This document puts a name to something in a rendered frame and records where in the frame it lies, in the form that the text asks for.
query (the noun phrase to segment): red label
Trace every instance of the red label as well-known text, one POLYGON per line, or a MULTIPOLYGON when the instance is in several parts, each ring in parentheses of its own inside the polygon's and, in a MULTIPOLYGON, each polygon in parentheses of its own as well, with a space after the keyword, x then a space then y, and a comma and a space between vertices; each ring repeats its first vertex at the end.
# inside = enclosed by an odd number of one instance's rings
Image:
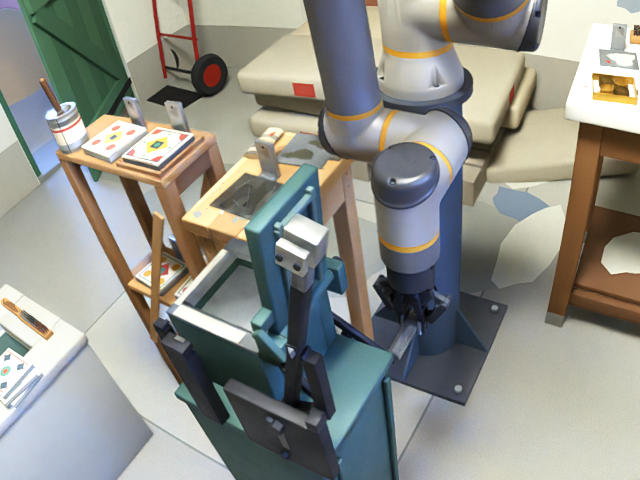
POLYGON ((293 94, 296 97, 316 98, 316 90, 310 83, 293 83, 293 94))

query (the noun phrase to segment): wooden table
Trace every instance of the wooden table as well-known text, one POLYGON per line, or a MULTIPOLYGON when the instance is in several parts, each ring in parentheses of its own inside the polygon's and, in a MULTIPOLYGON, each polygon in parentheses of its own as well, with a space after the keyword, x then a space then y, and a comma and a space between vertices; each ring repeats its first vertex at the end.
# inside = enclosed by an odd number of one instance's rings
MULTIPOLYGON (((103 115, 87 127, 89 137, 97 135, 116 120, 130 122, 127 118, 103 115)), ((147 122, 149 131, 152 131, 156 127, 171 128, 167 125, 147 122)), ((144 298, 145 295, 150 296, 150 289, 134 278, 136 273, 150 262, 151 253, 142 259, 133 270, 129 268, 80 167, 85 165, 90 168, 95 168, 96 170, 113 173, 120 178, 150 247, 152 216, 138 182, 155 187, 167 221, 171 226, 180 252, 189 269, 189 273, 195 278, 204 268, 205 261, 196 236, 185 230, 183 226, 182 217, 185 214, 185 208, 180 194, 203 174, 202 192, 208 191, 218 179, 222 178, 225 170, 215 135, 199 131, 193 131, 192 133, 194 133, 196 137, 194 143, 182 152, 174 164, 165 172, 162 172, 162 175, 157 175, 156 172, 152 171, 145 172, 143 169, 133 170, 123 167, 118 163, 120 162, 119 160, 114 163, 108 163, 90 157, 82 150, 71 154, 62 153, 60 150, 56 152, 62 168, 107 258, 111 262, 120 283, 122 283, 125 292, 131 299, 131 303, 133 303, 133 306, 156 344, 158 344, 158 338, 153 329, 155 319, 149 317, 149 306, 144 298)), ((175 293, 178 286, 179 285, 176 285, 176 287, 162 296, 160 301, 165 305, 171 305, 175 301, 173 293, 175 293)), ((164 349, 160 349, 160 351, 163 356, 166 355, 164 349)))
MULTIPOLYGON (((276 143, 276 153, 279 153, 293 136, 293 133, 285 133, 276 143)), ((340 258, 345 263, 349 282, 347 301, 351 322, 358 330, 373 338, 360 226, 353 190, 352 163, 353 160, 344 159, 328 161, 318 170, 322 217, 325 223, 333 218, 335 225, 338 250, 340 258)), ((297 169, 298 167, 293 165, 280 164, 278 182, 285 183, 297 169)), ((232 238, 246 242, 244 227, 249 223, 245 218, 212 207, 211 203, 243 174, 257 176, 261 172, 257 159, 243 157, 183 217, 184 226, 188 231, 212 241, 214 249, 206 252, 209 258, 232 238)))
MULTIPOLYGON (((569 305, 640 323, 640 275, 611 275, 602 265, 605 246, 614 237, 640 232, 640 218, 595 206, 603 157, 640 164, 640 105, 592 99, 593 73, 633 76, 640 85, 637 70, 600 66, 599 49, 609 49, 611 30, 593 25, 565 108, 565 117, 580 122, 580 130, 546 318, 556 326, 563 325, 569 305)), ((638 45, 627 51, 640 56, 638 45)))

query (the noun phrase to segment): white floor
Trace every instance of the white floor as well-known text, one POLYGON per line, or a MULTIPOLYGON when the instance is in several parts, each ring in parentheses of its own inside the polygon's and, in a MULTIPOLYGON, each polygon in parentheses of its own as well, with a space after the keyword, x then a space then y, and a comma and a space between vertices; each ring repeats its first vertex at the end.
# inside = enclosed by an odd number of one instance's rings
MULTIPOLYGON (((193 128, 216 132, 227 165, 253 141, 248 118, 258 108, 239 91, 235 72, 230 77, 222 94, 186 109, 193 128)), ((145 103, 143 108, 148 120, 166 121, 162 107, 145 103)), ((598 204, 639 214, 639 181, 638 175, 604 179, 598 204)), ((148 245, 121 184, 109 175, 90 184, 127 261, 135 264, 148 245)), ((520 191, 546 204, 538 212, 558 205, 565 211, 569 187, 564 181, 520 191)), ((393 386, 401 478, 638 478, 640 326, 578 309, 570 310, 561 329, 544 323, 557 246, 543 241, 534 252, 518 245, 501 252, 515 226, 540 230, 535 213, 517 220, 501 213, 503 203, 494 202, 500 192, 508 195, 518 215, 536 204, 535 199, 513 196, 514 189, 487 184, 476 206, 463 210, 463 290, 508 305, 469 402, 460 407, 393 386), (535 258, 537 266, 548 257, 553 260, 534 281, 518 283, 523 277, 514 274, 509 276, 514 284, 497 288, 493 279, 499 257, 514 255, 514 248, 517 255, 535 258)), ((187 207, 197 191, 195 185, 183 194, 187 207)), ((152 209, 160 210, 155 192, 144 192, 152 209)), ((356 192, 371 280, 383 267, 372 196, 364 182, 356 182, 356 192)), ((334 254, 335 242, 331 245, 334 254)), ((86 332, 100 360, 153 429, 152 440, 121 478, 232 478, 189 410, 175 398, 177 384, 61 170, 0 218, 0 252, 0 285, 12 285, 86 332)), ((370 296, 375 305, 371 290, 370 296)), ((333 297, 332 302, 345 315, 344 299, 333 297)))

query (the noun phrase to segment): white wall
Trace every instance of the white wall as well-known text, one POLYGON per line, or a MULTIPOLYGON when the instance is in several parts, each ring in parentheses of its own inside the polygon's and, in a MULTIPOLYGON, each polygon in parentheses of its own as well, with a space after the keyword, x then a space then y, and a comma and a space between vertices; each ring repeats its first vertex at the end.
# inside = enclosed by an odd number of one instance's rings
POLYGON ((193 0, 197 25, 298 28, 307 21, 302 0, 193 0))
MULTIPOLYGON (((102 1, 125 64, 157 45, 151 0, 102 1)), ((187 11, 186 0, 158 0, 160 31, 174 33, 187 25, 187 11)))
POLYGON ((640 13, 618 7, 618 0, 549 0, 537 55, 580 61, 593 23, 640 24, 640 13))
POLYGON ((0 107, 0 217, 38 185, 40 182, 0 107))

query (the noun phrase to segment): green door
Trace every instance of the green door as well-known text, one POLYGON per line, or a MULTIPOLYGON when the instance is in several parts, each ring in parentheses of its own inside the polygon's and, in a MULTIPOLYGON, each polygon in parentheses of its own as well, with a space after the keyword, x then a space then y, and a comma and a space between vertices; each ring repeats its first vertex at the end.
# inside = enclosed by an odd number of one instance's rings
POLYGON ((18 1, 58 99, 76 102, 85 125, 131 95, 102 0, 18 1))

